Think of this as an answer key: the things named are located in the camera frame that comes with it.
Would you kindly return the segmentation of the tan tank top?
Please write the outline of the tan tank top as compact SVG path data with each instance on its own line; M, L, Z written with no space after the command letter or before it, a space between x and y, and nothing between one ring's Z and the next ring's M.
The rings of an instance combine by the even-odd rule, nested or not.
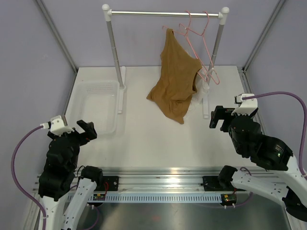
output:
M160 59L160 79L146 99L156 103L167 118L183 124L192 96L197 92L195 81L201 63L184 50L172 29L166 30Z

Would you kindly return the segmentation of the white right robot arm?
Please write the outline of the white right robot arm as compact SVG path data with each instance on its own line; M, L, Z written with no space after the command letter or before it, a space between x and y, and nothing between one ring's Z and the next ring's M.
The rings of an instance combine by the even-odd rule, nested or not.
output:
M251 191L281 205L296 219L306 221L307 182L300 174L297 159L282 140L262 133L260 124L253 120L256 113L254 110L251 114L239 115L234 108L218 105L211 112L209 127L216 128L222 120L220 130L229 134L236 153L273 172L284 184L269 183L226 165L218 175L218 185L224 190Z

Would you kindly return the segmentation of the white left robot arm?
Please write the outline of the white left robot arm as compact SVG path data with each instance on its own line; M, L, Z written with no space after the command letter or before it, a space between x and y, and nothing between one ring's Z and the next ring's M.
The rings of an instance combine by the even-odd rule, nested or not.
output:
M74 230L77 228L81 214L93 191L103 187L103 171L94 166L86 166L67 209L64 208L75 177L80 147L97 138L94 124L83 120L77 125L84 132L68 127L60 119L51 121L59 123L57 129L51 129L48 136L52 139L47 151L43 173L39 177L40 201L43 206L39 226L44 230Z

